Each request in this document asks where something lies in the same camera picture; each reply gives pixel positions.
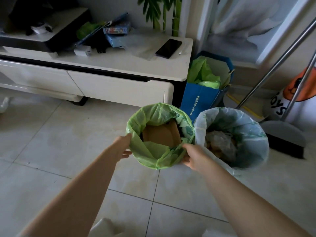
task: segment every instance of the broom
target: broom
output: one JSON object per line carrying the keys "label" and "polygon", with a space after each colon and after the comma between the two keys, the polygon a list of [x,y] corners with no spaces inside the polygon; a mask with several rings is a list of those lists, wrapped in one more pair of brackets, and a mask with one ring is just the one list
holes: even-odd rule
{"label": "broom", "polygon": [[[255,87],[245,96],[239,103],[236,109],[239,109],[243,104],[258,90],[271,75],[286,61],[286,59],[302,44],[302,42],[315,30],[316,18],[309,24],[309,26],[301,33],[301,35],[292,43],[292,45],[283,53],[283,55],[276,61],[270,70],[263,76],[263,78],[255,85]],[[302,77],[302,81],[296,89],[296,92],[288,104],[286,111],[280,120],[265,121],[261,123],[261,127],[268,137],[269,146],[272,149],[288,154],[298,159],[303,159],[304,147],[306,146],[306,139],[303,132],[297,127],[285,122],[289,112],[291,111],[300,91],[304,87],[304,83],[308,79],[314,65],[316,63],[316,51],[310,60],[306,71]]]}

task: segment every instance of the tiled floor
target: tiled floor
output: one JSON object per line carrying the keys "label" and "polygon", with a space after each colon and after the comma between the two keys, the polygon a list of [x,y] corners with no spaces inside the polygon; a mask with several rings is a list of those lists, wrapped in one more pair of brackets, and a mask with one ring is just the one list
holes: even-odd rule
{"label": "tiled floor", "polygon": [[[0,236],[14,236],[117,135],[138,107],[89,99],[75,106],[41,96],[15,98],[0,114]],[[271,150],[266,166],[240,180],[316,236],[315,147],[306,160]],[[161,171],[133,157],[114,172],[96,221],[131,236],[215,236],[234,232],[204,180],[177,165]]]}

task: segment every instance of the broom handle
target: broom handle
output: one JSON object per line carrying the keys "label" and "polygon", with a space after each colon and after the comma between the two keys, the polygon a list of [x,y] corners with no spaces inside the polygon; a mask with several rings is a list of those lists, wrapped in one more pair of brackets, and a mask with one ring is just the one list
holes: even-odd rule
{"label": "broom handle", "polygon": [[307,66],[307,68],[306,68],[306,70],[304,72],[302,80],[301,80],[300,84],[298,85],[298,87],[297,87],[297,89],[296,89],[296,91],[295,91],[295,93],[293,95],[293,98],[291,99],[290,103],[288,104],[288,107],[286,108],[286,111],[284,112],[284,114],[282,115],[282,117],[280,119],[281,121],[285,121],[287,116],[289,115],[289,113],[290,113],[290,111],[291,111],[296,99],[298,98],[301,90],[304,87],[305,82],[309,78],[309,75],[310,75],[312,69],[314,68],[315,63],[316,63],[316,50],[315,50],[315,53],[314,53],[313,57],[311,58],[308,66]]}
{"label": "broom handle", "polygon": [[270,68],[267,74],[255,85],[254,88],[245,96],[245,98],[239,103],[236,109],[240,109],[243,104],[258,90],[265,81],[286,61],[286,59],[302,44],[303,41],[315,30],[316,28],[316,17],[301,33],[301,35],[293,42],[293,44],[283,53],[283,55],[276,61],[276,63]]}

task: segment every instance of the wall baseboard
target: wall baseboard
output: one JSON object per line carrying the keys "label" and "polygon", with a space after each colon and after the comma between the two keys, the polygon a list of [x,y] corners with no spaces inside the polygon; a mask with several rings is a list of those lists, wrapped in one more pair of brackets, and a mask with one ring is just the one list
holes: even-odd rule
{"label": "wall baseboard", "polygon": [[[231,85],[228,92],[237,95],[247,95],[252,90],[252,87],[240,86],[240,85]],[[259,89],[257,90],[253,96],[258,98],[270,99],[277,93],[275,90],[270,89]]]}

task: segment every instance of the smartphone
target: smartphone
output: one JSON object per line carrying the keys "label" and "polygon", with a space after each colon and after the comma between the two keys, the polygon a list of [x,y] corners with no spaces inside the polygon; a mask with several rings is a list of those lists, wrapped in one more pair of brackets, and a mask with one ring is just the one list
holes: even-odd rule
{"label": "smartphone", "polygon": [[157,56],[169,59],[172,54],[181,46],[181,44],[182,41],[169,39],[155,54]]}

